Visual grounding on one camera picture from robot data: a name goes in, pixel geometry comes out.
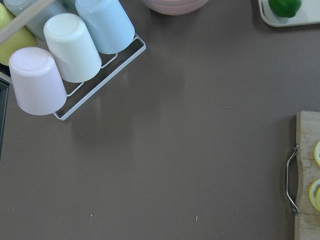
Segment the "yellow plastic cup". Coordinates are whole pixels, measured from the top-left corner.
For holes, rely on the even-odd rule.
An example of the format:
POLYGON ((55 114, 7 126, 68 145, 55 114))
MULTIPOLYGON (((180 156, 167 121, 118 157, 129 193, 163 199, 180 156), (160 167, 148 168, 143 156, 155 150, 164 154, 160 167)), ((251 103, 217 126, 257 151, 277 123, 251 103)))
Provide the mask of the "yellow plastic cup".
MULTIPOLYGON (((0 4, 0 29, 3 29, 8 25, 15 16, 5 7, 4 4, 0 4)), ((26 28, 22 27, 15 34, 13 34, 8 40, 0 45, 0 63, 8 66, 11 55, 22 48, 36 47, 38 45, 37 39, 26 28)))

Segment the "pink plastic cup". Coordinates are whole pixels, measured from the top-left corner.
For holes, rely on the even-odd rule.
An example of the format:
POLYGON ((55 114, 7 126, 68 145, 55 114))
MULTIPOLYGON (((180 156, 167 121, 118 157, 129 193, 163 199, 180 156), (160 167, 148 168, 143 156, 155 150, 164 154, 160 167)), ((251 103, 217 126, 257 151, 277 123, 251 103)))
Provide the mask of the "pink plastic cup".
POLYGON ((59 110, 67 93, 52 55, 39 47, 15 51, 9 70, 18 106, 28 114, 49 115, 59 110))

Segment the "light blue plastic cup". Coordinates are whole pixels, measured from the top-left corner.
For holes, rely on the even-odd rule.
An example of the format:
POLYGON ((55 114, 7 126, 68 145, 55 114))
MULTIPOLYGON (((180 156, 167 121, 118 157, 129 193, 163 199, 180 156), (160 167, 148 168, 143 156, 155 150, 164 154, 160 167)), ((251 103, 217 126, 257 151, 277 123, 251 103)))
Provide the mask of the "light blue plastic cup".
POLYGON ((133 41, 135 28, 118 0, 76 0, 75 8, 100 53, 119 53, 133 41))

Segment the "cream plastic cup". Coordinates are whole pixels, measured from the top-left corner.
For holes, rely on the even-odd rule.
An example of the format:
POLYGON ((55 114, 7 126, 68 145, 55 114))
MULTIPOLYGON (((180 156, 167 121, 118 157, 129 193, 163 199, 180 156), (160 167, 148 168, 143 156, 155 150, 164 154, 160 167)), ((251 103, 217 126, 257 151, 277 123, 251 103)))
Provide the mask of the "cream plastic cup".
POLYGON ((43 32, 63 80, 82 83, 98 74, 102 60, 79 16, 72 13, 55 15, 47 20, 43 32))

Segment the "wooden cutting board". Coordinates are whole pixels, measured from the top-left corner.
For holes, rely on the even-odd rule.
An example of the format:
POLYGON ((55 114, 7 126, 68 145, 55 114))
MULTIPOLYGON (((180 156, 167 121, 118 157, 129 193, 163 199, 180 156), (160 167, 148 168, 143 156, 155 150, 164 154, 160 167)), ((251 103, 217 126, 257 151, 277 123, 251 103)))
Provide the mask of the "wooden cutting board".
POLYGON ((320 238, 320 211, 309 201, 311 184, 320 179, 320 166, 314 160, 314 147, 320 141, 320 114, 300 111, 296 116, 296 146, 285 164, 285 194, 294 214, 294 239, 318 240, 320 238), (290 186, 290 165, 297 163, 297 194, 292 196, 290 186))

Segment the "cream rabbit tray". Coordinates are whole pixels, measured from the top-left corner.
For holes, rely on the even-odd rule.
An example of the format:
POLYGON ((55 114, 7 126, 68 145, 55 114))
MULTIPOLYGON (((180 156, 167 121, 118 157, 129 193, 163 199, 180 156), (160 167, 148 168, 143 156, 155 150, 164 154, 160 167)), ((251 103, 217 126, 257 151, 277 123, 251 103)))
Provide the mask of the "cream rabbit tray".
POLYGON ((319 0, 303 0, 300 9, 292 18, 276 16, 270 9, 267 0, 259 0, 258 6, 262 20, 272 27, 293 27, 320 23, 319 0))

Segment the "grey-green plastic cup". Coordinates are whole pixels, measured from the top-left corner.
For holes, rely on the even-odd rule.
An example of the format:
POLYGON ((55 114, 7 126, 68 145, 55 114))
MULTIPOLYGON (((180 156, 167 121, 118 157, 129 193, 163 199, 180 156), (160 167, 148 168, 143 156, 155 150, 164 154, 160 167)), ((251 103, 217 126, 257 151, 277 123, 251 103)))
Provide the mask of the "grey-green plastic cup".
MULTIPOLYGON (((4 0, 5 7, 14 15, 18 16, 25 11, 35 0, 4 0)), ((67 13, 61 3, 55 0, 32 20, 26 24, 26 28, 39 40, 45 41, 44 26, 55 15, 67 13)))

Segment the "green lime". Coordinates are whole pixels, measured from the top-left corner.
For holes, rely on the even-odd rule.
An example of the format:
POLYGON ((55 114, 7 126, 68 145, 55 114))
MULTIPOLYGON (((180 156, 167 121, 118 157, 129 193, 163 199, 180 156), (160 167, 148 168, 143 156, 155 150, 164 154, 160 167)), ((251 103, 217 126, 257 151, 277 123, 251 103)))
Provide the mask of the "green lime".
POLYGON ((280 18, 292 18, 301 8, 301 0, 268 0, 271 11, 280 18))

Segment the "pink ice bowl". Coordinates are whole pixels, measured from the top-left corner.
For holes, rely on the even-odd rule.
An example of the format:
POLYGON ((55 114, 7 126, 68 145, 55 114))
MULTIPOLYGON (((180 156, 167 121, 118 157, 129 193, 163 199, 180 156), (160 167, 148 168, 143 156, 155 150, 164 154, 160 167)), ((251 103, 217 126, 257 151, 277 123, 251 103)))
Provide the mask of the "pink ice bowl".
POLYGON ((192 13, 209 0, 141 0, 151 10, 169 16, 180 16, 192 13))

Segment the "stacked lemon slices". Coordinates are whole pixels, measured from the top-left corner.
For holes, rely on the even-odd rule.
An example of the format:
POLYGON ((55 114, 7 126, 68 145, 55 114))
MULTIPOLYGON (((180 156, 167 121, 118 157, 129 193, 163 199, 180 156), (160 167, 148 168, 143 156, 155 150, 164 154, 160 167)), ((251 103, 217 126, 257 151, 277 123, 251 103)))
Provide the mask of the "stacked lemon slices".
POLYGON ((308 199, 311 205, 320 211, 320 179, 316 179, 309 187, 308 199))

